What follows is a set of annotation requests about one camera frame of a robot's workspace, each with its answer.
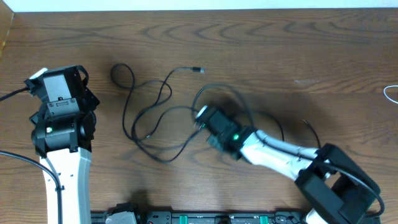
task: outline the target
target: white cable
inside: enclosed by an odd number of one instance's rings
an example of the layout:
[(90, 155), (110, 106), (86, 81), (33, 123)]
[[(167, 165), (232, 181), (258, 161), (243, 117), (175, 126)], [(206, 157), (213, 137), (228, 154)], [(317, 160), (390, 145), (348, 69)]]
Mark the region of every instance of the white cable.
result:
[(383, 90), (384, 96), (386, 96), (389, 101), (398, 104), (398, 101), (395, 101), (395, 100), (391, 99), (389, 96), (387, 96), (386, 89), (388, 89), (388, 88), (398, 88), (398, 85), (387, 86)]

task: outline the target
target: green strip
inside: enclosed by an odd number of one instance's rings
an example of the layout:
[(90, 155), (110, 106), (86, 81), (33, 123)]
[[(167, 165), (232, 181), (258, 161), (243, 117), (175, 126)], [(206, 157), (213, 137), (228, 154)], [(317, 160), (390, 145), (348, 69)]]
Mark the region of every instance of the green strip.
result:
[(180, 224), (188, 224), (188, 215), (180, 215)]
[(260, 224), (269, 224), (268, 223), (268, 217), (260, 217)]

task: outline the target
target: cable connector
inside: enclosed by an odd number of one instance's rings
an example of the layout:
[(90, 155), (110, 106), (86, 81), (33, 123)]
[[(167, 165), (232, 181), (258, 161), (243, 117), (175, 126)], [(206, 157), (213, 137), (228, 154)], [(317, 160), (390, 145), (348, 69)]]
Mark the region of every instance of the cable connector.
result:
[(202, 68), (202, 67), (192, 67), (192, 71), (204, 73), (204, 72), (205, 72), (205, 68)]

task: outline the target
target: wooden tabletop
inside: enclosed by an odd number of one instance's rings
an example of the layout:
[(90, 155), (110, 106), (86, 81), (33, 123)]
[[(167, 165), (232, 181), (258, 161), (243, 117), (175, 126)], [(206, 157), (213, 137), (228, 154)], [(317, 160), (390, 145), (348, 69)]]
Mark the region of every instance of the wooden tabletop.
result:
[[(42, 67), (80, 64), (88, 70), (88, 87), (101, 101), (92, 142), (92, 210), (127, 201), (174, 210), (309, 210), (290, 179), (210, 148), (208, 133), (171, 164), (152, 161), (125, 137), (121, 116), (128, 91), (111, 83), (113, 64), (130, 65), (137, 83), (162, 80), (175, 67), (202, 66), (205, 74), (173, 74), (172, 99), (143, 117), (139, 135), (148, 133), (168, 107), (191, 105), (202, 86), (230, 84), (250, 107), (281, 121), (286, 141), (316, 146), (306, 119), (322, 144), (342, 148), (379, 184), (386, 203), (382, 222), (395, 223), (398, 105), (382, 90), (398, 84), (397, 15), (398, 9), (18, 13), (1, 59), (0, 95), (22, 88)], [(131, 83), (125, 69), (118, 70), (118, 79)], [(155, 101), (159, 87), (134, 92), (128, 129), (137, 112)], [(397, 96), (396, 90), (389, 93)], [(209, 91), (197, 108), (228, 100), (235, 99), (226, 91)], [(1, 150), (38, 159), (29, 116), (39, 106), (28, 93), (0, 103)], [(279, 137), (271, 120), (255, 119), (258, 128)], [(192, 131), (190, 113), (176, 111), (148, 143), (179, 144)], [(164, 158), (176, 153), (154, 152)], [(45, 222), (43, 174), (2, 157), (0, 177), (1, 222)]]

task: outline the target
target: white wall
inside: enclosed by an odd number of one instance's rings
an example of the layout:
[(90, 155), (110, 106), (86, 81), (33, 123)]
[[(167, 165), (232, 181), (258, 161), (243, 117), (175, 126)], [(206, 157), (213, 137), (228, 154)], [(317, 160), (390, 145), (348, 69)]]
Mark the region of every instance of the white wall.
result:
[(4, 0), (14, 12), (398, 7), (398, 0)]

